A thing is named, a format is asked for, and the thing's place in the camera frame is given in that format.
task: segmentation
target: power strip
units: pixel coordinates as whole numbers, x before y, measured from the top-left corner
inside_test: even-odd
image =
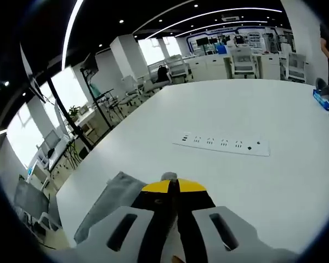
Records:
[[[268,142],[257,138],[229,138],[226,136],[179,133],[175,136],[173,144],[242,155],[270,155]]]

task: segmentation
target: tissue box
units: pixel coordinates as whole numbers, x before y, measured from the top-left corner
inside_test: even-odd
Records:
[[[329,111],[329,101],[326,99],[323,99],[316,89],[313,90],[313,97],[316,99],[316,101],[319,102],[320,105],[322,105],[322,107],[326,111]]]

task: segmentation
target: ceiling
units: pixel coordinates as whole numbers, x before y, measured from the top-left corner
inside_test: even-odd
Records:
[[[119,35],[133,33],[142,24],[184,0],[168,1],[109,1],[84,0],[72,28],[69,41],[67,65],[81,62],[91,51],[108,47]],[[1,11],[6,10],[8,1],[1,0]],[[19,0],[10,1],[11,8],[5,11],[5,22],[0,24],[0,127],[8,125],[18,108],[29,101],[33,94],[27,89],[28,83],[21,62],[19,43],[21,42],[34,73],[47,68],[49,61],[57,63],[49,69],[54,75],[61,69],[61,53],[67,24],[76,0]],[[256,0],[214,1],[195,0],[161,15],[140,28],[134,35],[146,38],[152,33],[180,20],[220,9],[260,7],[282,10],[276,13],[261,10],[231,11],[229,14],[244,16],[244,20],[268,21],[268,26],[289,28],[287,16],[280,1]],[[156,37],[171,36],[198,27],[222,22],[223,13],[210,14],[171,27]],[[45,82],[43,77],[38,81]]]

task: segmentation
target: bright window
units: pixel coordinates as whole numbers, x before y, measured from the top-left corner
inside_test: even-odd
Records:
[[[141,51],[143,52],[147,65],[159,62],[165,59],[158,40],[155,38],[139,40]]]
[[[181,51],[175,37],[164,37],[163,41],[166,45],[169,56],[181,55]]]
[[[19,109],[7,128],[7,138],[21,163],[27,168],[44,141],[26,103]]]
[[[67,111],[72,106],[81,107],[88,102],[71,67],[57,73],[52,81]]]
[[[87,97],[85,96],[82,87],[80,86],[71,67],[57,73],[54,77],[52,77],[52,81],[62,104],[66,108],[66,111],[69,111],[72,106],[81,107],[88,102]],[[53,105],[55,104],[55,97],[53,96],[48,83],[41,85],[40,91],[49,100],[46,103],[43,103],[43,107],[52,124],[55,128],[57,128],[60,124]]]
[[[59,120],[57,119],[55,108],[54,108],[55,97],[53,96],[47,82],[45,82],[43,85],[40,86],[40,91],[48,99],[46,103],[42,102],[46,114],[49,116],[49,119],[52,122],[53,126],[57,128],[58,126],[60,126],[60,123]]]

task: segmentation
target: white pillar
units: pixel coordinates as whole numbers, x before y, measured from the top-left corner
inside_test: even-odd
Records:
[[[123,77],[130,75],[137,79],[148,74],[146,61],[133,35],[116,37],[110,48]]]
[[[167,50],[167,47],[166,47],[166,44],[164,43],[163,41],[163,38],[159,38],[158,39],[158,43],[160,45],[160,48],[162,49],[162,53],[164,55],[164,58],[165,59],[168,59],[170,57],[169,53],[168,53],[168,50]]]
[[[190,49],[185,37],[176,37],[182,56],[190,55]]]
[[[307,69],[307,83],[314,85],[320,77],[328,80],[328,64],[320,47],[320,20],[302,0],[281,0],[288,16],[296,53],[306,56],[309,63]]]

